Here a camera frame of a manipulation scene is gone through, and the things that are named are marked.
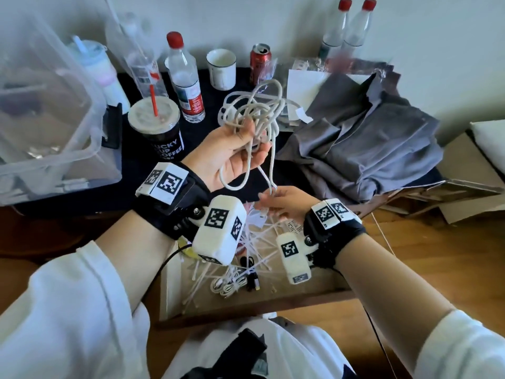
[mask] plastic bottle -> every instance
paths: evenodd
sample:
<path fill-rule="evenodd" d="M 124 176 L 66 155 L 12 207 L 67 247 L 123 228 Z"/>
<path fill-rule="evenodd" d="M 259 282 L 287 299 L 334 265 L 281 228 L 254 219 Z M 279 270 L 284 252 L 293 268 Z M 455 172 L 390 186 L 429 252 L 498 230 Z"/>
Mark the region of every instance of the plastic bottle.
<path fill-rule="evenodd" d="M 200 122 L 205 118 L 205 109 L 201 99 L 196 60 L 184 49 L 184 41 L 179 32 L 169 32 L 167 41 L 170 52 L 165 66 L 179 98 L 182 115 L 188 122 Z"/>
<path fill-rule="evenodd" d="M 332 19 L 331 28 L 323 36 L 323 41 L 319 48 L 319 58 L 323 61 L 327 58 L 335 57 L 342 47 L 344 32 L 348 22 L 347 13 L 351 4 L 352 0 L 340 0 L 338 3 L 337 15 Z"/>
<path fill-rule="evenodd" d="M 143 98 L 150 97 L 150 84 L 155 95 L 168 96 L 158 69 L 154 50 L 143 37 L 140 21 L 134 13 L 119 17 L 119 23 L 109 18 L 105 24 L 105 38 L 110 51 L 133 78 Z"/>
<path fill-rule="evenodd" d="M 365 0 L 361 11 L 349 23 L 342 44 L 342 51 L 345 55 L 356 57 L 357 51 L 363 46 L 370 29 L 372 11 L 376 4 L 376 0 Z"/>
<path fill-rule="evenodd" d="M 105 53 L 107 48 L 96 41 L 82 41 L 78 36 L 73 36 L 72 40 L 73 43 L 67 45 L 68 50 L 102 87 L 107 105 L 117 106 L 121 103 L 123 114 L 128 113 L 130 102 L 118 81 L 116 69 Z"/>

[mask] hand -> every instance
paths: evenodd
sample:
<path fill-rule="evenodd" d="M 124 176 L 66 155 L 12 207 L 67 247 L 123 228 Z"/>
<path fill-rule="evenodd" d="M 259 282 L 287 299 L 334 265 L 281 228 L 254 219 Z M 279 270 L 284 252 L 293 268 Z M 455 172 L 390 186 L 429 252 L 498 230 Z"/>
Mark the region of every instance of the hand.
<path fill-rule="evenodd" d="M 247 170 L 248 153 L 246 150 L 237 150 L 253 139 L 254 131 L 254 122 L 249 118 L 244 120 L 243 127 L 237 133 L 233 133 L 233 127 L 228 125 L 217 128 L 211 131 L 182 163 L 202 178 L 210 191 L 221 189 L 221 166 L 224 166 L 223 177 L 226 183 L 230 183 Z M 265 161 L 270 147 L 271 143 L 260 144 L 258 151 L 252 154 L 251 170 Z"/>
<path fill-rule="evenodd" d="M 320 202 L 294 186 L 279 186 L 272 196 L 267 189 L 260 193 L 259 197 L 260 201 L 255 204 L 256 209 L 268 208 L 269 214 L 276 214 L 279 220 L 294 219 L 300 224 L 304 223 L 305 215 L 311 207 Z"/>

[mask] forearm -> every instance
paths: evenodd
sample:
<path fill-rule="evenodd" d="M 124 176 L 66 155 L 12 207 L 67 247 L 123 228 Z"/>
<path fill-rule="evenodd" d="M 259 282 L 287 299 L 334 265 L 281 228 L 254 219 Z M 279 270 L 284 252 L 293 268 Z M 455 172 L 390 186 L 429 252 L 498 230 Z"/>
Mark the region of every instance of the forearm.
<path fill-rule="evenodd" d="M 174 240 L 129 211 L 97 240 L 116 268 L 134 311 L 172 249 Z"/>
<path fill-rule="evenodd" d="M 454 306 L 367 234 L 342 249 L 335 267 L 413 373 L 424 342 Z"/>

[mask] gray cloth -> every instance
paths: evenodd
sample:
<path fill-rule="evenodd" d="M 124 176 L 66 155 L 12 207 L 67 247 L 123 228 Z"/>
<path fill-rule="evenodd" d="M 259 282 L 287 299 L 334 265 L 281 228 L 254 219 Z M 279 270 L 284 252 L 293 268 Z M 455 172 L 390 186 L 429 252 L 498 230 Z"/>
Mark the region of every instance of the gray cloth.
<path fill-rule="evenodd" d="M 372 75 L 359 85 L 334 73 L 276 159 L 300 165 L 320 199 L 367 202 L 425 175 L 442 159 L 438 120 L 383 90 Z"/>

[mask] transparent storage box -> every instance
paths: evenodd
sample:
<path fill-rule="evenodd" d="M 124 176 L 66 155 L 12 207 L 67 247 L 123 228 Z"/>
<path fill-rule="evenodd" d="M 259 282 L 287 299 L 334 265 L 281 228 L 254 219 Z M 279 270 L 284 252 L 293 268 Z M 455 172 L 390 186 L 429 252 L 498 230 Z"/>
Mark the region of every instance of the transparent storage box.
<path fill-rule="evenodd" d="M 9 30 L 0 58 L 0 206 L 121 179 L 102 147 L 104 95 L 38 16 Z"/>

